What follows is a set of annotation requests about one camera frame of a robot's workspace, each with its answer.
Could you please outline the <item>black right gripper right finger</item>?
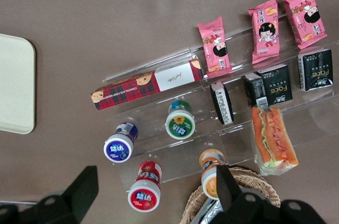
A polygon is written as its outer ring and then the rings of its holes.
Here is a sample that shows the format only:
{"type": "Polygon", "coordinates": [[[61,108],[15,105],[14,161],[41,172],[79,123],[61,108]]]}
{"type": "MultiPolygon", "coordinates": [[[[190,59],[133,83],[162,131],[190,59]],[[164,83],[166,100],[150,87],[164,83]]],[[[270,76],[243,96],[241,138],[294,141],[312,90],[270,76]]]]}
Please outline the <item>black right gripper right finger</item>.
{"type": "Polygon", "coordinates": [[[223,212],[216,223],[279,223],[279,209],[253,192],[242,192],[229,168],[217,166],[217,193],[223,212]]]}

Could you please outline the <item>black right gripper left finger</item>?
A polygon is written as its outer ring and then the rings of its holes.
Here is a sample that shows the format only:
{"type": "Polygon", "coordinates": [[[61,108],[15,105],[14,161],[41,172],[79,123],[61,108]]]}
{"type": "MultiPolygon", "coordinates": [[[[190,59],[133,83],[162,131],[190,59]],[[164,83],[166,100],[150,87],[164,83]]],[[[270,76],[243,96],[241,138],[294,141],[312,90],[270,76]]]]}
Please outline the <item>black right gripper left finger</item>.
{"type": "Polygon", "coordinates": [[[61,195],[50,195],[35,207],[37,223],[81,223],[99,192],[96,166],[87,166],[61,195]]]}

